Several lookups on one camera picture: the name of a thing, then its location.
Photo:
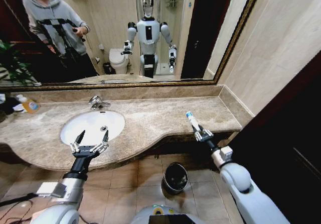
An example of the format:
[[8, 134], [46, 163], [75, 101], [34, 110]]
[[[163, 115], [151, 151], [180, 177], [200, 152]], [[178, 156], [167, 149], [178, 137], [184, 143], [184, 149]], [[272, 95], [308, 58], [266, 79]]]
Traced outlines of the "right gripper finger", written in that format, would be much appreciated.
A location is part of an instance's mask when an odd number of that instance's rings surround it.
[[202, 127], [197, 124], [197, 125], [192, 125], [193, 131], [194, 131], [194, 136], [196, 138], [197, 141], [201, 141], [202, 140]]
[[213, 133], [211, 131], [209, 131], [206, 128], [203, 128], [201, 125], [199, 125], [199, 129], [202, 135], [213, 136]]

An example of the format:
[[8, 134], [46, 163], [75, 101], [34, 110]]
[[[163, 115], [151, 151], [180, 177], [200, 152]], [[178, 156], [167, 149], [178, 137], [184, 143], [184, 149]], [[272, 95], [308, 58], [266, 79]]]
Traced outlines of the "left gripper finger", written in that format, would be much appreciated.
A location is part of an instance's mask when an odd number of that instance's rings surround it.
[[75, 139], [75, 141], [73, 143], [70, 143], [70, 148], [72, 153], [79, 153], [80, 149], [79, 149], [79, 145], [83, 139], [85, 135], [85, 130], [83, 130]]
[[109, 133], [109, 131], [106, 130], [106, 132], [103, 136], [102, 142], [93, 147], [93, 153], [96, 153], [96, 152], [103, 153], [109, 147], [109, 144], [108, 144], [109, 134], [108, 133]]

